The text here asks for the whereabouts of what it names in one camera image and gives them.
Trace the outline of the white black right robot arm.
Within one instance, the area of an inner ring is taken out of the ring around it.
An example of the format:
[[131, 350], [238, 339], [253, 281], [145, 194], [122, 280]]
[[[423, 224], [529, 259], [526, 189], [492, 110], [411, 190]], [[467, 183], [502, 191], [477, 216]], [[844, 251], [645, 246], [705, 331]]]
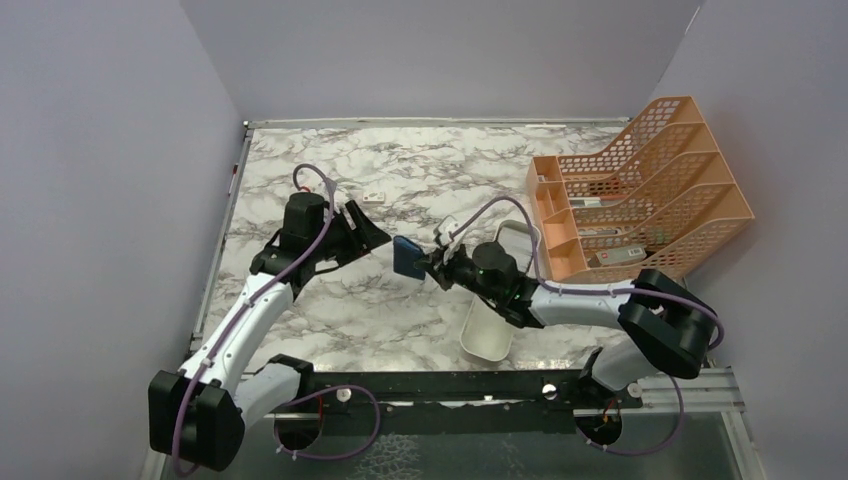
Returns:
[[414, 262], [444, 290], [472, 292], [508, 324], [544, 329], [580, 325], [618, 329], [626, 337], [592, 354], [577, 380], [579, 398], [600, 407], [616, 392], [658, 373], [696, 378], [723, 338], [715, 311], [656, 269], [632, 280], [562, 284], [534, 278], [494, 241], [468, 253], [438, 248]]

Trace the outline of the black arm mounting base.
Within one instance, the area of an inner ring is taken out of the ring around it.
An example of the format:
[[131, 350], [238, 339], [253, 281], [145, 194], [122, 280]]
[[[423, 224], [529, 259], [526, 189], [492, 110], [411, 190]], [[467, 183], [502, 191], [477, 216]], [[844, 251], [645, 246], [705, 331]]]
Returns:
[[602, 443], [621, 414], [642, 407], [626, 390], [603, 393], [574, 369], [314, 372], [301, 365], [301, 403], [267, 419], [284, 451], [305, 456], [321, 438], [379, 435], [586, 433]]

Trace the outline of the blue leather card holder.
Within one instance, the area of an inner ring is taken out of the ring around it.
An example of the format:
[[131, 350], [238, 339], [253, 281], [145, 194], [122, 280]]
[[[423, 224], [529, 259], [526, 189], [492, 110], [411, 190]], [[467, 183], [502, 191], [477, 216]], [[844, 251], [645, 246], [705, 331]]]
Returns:
[[425, 256], [423, 249], [414, 241], [404, 236], [394, 236], [393, 248], [393, 272], [406, 278], [423, 281], [426, 272], [416, 266], [416, 263]]

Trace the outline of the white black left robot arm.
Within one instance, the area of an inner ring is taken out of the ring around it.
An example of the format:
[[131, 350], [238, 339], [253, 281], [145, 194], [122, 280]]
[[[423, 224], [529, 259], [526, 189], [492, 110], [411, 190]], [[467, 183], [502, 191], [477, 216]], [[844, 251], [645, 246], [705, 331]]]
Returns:
[[242, 375], [270, 327], [293, 306], [320, 262], [350, 264], [391, 237], [350, 200], [297, 192], [283, 223], [254, 256], [235, 304], [212, 335], [176, 372], [159, 371], [148, 387], [152, 450], [194, 467], [226, 469], [246, 431], [274, 408], [313, 401], [311, 363], [278, 355], [252, 378]]

